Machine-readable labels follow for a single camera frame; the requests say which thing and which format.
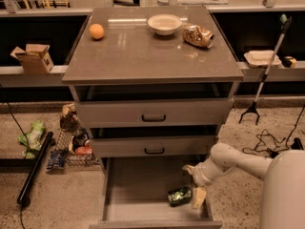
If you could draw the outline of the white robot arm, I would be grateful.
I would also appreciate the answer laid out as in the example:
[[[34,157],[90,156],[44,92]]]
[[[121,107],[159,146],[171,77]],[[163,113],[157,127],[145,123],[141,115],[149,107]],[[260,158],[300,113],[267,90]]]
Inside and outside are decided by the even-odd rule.
[[[217,143],[205,161],[183,167],[196,185],[193,207],[203,204],[207,186],[236,168],[263,181],[259,229],[305,229],[305,151],[289,150],[268,158]]]

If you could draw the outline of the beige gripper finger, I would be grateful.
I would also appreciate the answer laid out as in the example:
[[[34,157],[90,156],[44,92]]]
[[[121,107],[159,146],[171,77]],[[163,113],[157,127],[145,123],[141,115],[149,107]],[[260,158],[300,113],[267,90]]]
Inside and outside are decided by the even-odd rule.
[[[205,187],[193,188],[192,207],[198,209],[202,206],[207,196],[207,190]]]
[[[192,166],[192,165],[184,165],[183,167],[182,167],[182,170],[183,171],[186,171],[189,175],[193,175],[193,173],[194,173],[194,167]]]

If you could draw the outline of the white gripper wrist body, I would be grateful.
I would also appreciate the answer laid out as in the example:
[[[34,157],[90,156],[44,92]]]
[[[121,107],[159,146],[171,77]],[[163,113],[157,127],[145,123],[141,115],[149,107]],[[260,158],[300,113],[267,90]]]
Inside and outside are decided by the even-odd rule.
[[[198,163],[193,168],[193,181],[197,186],[209,186],[212,184],[212,180],[207,177],[206,165],[203,162]]]

